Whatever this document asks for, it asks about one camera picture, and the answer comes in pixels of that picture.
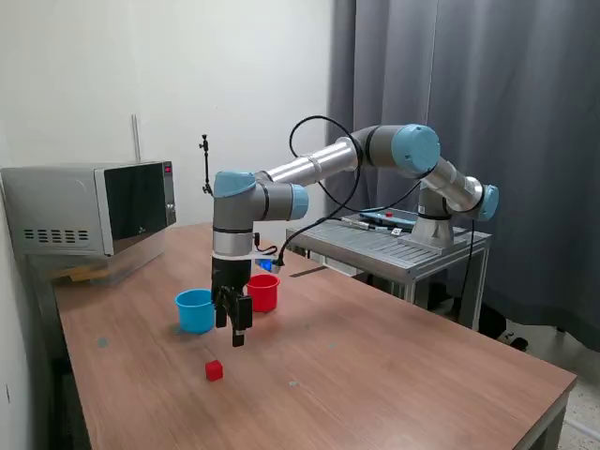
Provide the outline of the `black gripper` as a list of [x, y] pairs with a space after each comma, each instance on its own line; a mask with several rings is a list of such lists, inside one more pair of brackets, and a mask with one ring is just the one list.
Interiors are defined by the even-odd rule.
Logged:
[[[251, 260], [222, 260], [212, 258], [212, 294], [215, 295], [215, 327], [223, 328], [232, 323], [232, 345], [241, 347], [245, 333], [252, 327], [252, 299], [242, 295], [251, 276]], [[234, 293], [229, 304], [229, 293]]]

